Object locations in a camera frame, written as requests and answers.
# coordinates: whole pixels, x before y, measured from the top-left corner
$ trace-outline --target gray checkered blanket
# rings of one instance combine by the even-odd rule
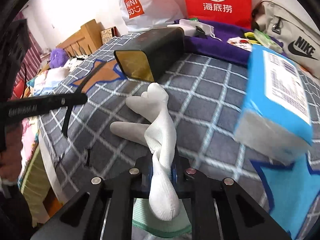
[[[86,75],[95,59],[114,59],[113,51],[136,36],[129,34],[110,40],[74,70],[55,93],[73,92],[76,88],[69,84]],[[309,162],[313,169],[320,169],[319,86],[302,72],[300,74],[305,83],[314,128],[314,146],[309,153]],[[185,54],[159,81],[169,94],[168,109],[177,130],[180,154],[189,158],[190,164],[208,177],[235,179],[268,210],[266,193],[250,160],[272,160],[233,140],[246,83],[247,69],[194,54]],[[87,92],[87,104],[76,106],[72,111],[68,139],[61,133],[65,108],[39,118],[41,134],[67,197],[71,198],[92,177],[107,179],[117,176],[148,152],[146,147],[117,137],[109,129],[114,121],[146,121],[126,106],[125,98],[139,96],[147,87],[147,82],[132,79],[95,84]],[[84,166],[86,148],[92,148],[90,167]],[[299,239],[306,235],[320,214],[318,200],[319,197],[307,215]],[[154,239],[136,228],[133,236],[137,240]]]

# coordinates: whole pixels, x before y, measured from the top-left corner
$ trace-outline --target tissue box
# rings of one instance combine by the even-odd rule
[[[248,62],[247,95],[235,140],[288,164],[312,144],[307,98],[294,63],[260,45]]]

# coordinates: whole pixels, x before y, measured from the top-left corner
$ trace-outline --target haidilao bag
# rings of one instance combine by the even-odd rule
[[[250,29],[251,0],[186,0],[188,17]]]
[[[184,17],[174,0],[120,0],[119,4],[129,33],[164,27]]]

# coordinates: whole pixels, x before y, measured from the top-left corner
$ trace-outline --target white glove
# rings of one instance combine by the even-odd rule
[[[177,133],[168,113],[168,99],[165,90],[152,83],[141,97],[126,99],[127,106],[149,120],[151,125],[128,122],[110,125],[112,133],[149,147],[153,154],[149,205],[153,214],[163,221],[172,220],[180,212],[180,201],[170,181]]]

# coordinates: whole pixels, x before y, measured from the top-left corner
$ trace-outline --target white shopping bag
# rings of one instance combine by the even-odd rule
[[[184,17],[174,0],[120,0],[119,3],[129,33],[164,27]]]

